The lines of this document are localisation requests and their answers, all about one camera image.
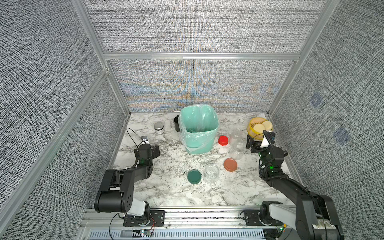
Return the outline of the orange-lidded peanut jar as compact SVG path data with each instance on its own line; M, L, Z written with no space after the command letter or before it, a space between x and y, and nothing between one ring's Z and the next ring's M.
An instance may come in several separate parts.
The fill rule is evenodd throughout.
M246 152L246 145L243 142L236 142L231 146L230 157L236 161L240 160Z

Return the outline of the red jar lid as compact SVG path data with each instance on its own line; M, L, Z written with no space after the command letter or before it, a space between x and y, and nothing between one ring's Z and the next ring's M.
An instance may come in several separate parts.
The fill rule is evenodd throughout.
M218 138L218 144L221 146L227 146L229 144L229 138L227 136L220 136Z

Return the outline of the green-lidded peanut jar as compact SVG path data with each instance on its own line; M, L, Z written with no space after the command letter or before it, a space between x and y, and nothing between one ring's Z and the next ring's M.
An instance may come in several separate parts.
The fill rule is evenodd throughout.
M218 180L220 169L215 164L209 164L205 167L204 179L208 183L214 183Z

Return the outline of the green jar lid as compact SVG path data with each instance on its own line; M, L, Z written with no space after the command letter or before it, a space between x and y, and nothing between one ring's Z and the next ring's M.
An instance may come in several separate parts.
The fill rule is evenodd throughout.
M196 185L201 181L202 175L201 175L200 171L198 171L196 169L190 170L187 174L187 179L188 179L189 183Z

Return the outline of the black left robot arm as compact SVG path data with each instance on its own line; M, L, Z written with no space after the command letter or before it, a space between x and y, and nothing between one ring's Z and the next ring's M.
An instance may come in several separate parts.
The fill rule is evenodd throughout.
M134 185L151 176L153 159L160 156L160 148L142 144L134 150L134 154L136 161L133 167L105 171L94 203L94 209L97 212L117 212L128 216L148 217L149 204L135 199Z

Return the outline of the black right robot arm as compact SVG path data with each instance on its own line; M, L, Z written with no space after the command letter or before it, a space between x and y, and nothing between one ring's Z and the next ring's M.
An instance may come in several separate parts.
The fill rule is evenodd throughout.
M275 146L275 135L274 132L262 133L267 145L248 135L246 148L259 155L259 177L286 196L296 208L291 210L280 202L264 201L259 211L261 224L281 222L296 231L302 240L345 239L333 200L310 191L284 173L282 164L288 152Z

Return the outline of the front cream steamed bun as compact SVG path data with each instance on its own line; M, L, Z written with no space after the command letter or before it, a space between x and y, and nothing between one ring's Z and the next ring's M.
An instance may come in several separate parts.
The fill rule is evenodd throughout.
M257 135L263 134L265 128L262 124L255 124L253 126L253 130L256 132Z

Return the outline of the cream steamed bun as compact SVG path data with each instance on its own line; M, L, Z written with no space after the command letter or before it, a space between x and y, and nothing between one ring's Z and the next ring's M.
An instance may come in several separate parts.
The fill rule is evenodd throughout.
M273 130L273 124L270 121L264 121L264 122L262 122L262 125L264 126L266 131L272 131Z
M262 124L255 124L253 126L253 130L256 132L257 135L263 134L265 128Z

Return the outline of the yellow-rimmed bamboo steamer basket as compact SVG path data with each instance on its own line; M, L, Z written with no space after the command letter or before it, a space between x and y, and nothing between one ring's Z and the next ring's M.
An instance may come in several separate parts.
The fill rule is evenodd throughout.
M272 132L273 124L272 122L261 118L256 117L250 120L247 126L248 135L256 141L262 141L264 138L263 132Z

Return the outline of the rear cream steamed bun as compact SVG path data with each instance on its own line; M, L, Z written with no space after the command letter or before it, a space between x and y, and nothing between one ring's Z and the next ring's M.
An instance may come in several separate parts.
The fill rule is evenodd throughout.
M262 125L264 126L266 131L272 131L273 130L273 124L270 121L264 121L264 122L262 122Z

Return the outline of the black mug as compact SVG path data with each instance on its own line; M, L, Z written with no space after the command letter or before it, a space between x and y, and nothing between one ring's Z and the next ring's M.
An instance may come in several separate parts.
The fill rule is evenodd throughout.
M179 126L179 115L176 115L174 118L174 125L176 132L180 132L180 126Z

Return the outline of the small silver-lidded tin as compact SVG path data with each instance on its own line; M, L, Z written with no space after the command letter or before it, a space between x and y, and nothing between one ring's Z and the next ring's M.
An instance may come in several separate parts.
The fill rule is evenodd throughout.
M154 129L157 134L163 134L165 131L164 123L163 122L156 122L154 124Z

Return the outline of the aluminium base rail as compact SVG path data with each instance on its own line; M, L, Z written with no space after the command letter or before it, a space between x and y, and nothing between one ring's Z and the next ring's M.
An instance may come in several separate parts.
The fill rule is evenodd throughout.
M163 207L156 217L161 223L125 227L115 213L86 210L77 240L297 240L296 231L276 222L264 226L257 219L259 208Z

